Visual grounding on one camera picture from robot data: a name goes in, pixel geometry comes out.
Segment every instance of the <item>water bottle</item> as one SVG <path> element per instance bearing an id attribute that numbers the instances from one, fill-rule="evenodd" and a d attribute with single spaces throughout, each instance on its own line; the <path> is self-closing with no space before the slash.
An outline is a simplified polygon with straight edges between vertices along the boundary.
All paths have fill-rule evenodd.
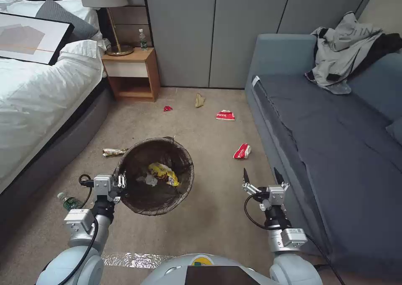
<path id="1" fill-rule="evenodd" d="M 82 202 L 75 197 L 70 197 L 68 194 L 61 192 L 57 194 L 57 198 L 63 203 L 63 207 L 69 211 L 76 208 L 81 208 Z"/>
<path id="2" fill-rule="evenodd" d="M 139 29 L 139 42 L 141 44 L 141 50 L 148 51 L 148 43 L 145 39 L 144 30 Z"/>

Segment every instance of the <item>wooden nightstand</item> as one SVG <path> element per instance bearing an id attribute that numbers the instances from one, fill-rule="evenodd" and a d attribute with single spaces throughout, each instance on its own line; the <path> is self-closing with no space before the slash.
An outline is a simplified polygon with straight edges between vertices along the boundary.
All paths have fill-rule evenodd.
<path id="1" fill-rule="evenodd" d="M 102 61 L 116 99 L 155 102 L 160 83 L 153 48 L 134 48 L 134 53 L 126 56 L 104 55 Z"/>

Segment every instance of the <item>picture frame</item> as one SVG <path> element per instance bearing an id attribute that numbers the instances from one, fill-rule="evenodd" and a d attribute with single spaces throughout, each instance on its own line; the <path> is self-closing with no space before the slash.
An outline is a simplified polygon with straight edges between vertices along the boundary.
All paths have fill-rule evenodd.
<path id="1" fill-rule="evenodd" d="M 0 13 L 0 57 L 54 65 L 73 30 L 71 23 Z"/>

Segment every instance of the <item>white pillow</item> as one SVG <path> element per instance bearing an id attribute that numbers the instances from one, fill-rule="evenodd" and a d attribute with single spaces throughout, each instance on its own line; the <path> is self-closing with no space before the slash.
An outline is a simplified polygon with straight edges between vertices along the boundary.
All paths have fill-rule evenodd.
<path id="1" fill-rule="evenodd" d="M 7 11 L 10 14 L 35 17 L 44 1 L 29 0 L 4 0 L 8 1 Z M 92 8 L 83 7 L 81 0 L 59 0 L 57 1 L 66 11 L 85 20 L 87 23 L 99 29 L 98 15 Z"/>

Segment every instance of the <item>beige carpet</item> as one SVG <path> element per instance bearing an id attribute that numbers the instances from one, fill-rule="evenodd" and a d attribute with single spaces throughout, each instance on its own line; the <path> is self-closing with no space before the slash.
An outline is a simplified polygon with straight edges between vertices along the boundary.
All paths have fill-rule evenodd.
<path id="1" fill-rule="evenodd" d="M 206 97 L 205 105 L 197 109 L 196 92 Z M 173 111 L 164 113 L 166 105 Z M 216 113 L 222 109 L 232 110 L 237 120 L 216 120 Z M 255 185 L 272 185 L 274 180 L 244 91 L 164 88 L 156 103 L 117 103 L 85 150 L 32 198 L 29 208 L 25 206 L 25 219 L 7 229 L 12 239 L 0 254 L 1 284 L 34 284 L 46 263 L 67 248 L 69 234 L 63 226 L 66 211 L 56 195 L 67 190 L 83 200 L 87 190 L 79 186 L 79 175 L 113 172 L 119 159 L 103 158 L 103 147 L 130 147 L 158 136 L 175 136 L 189 151 L 195 169 L 193 189 L 179 207 L 163 216 L 137 215 L 119 204 L 104 254 L 211 253 L 268 275 L 273 257 L 267 233 L 248 221 L 243 212 L 247 197 L 241 188 L 243 168 Z M 250 157 L 232 159 L 242 143 L 251 145 Z M 250 206 L 250 213 L 263 222 L 257 206 Z M 149 273 L 143 268 L 108 266 L 101 283 L 140 284 Z M 337 284 L 329 271 L 322 275 L 324 284 Z M 379 283 L 353 276 L 345 276 L 345 281 L 355 285 Z"/>

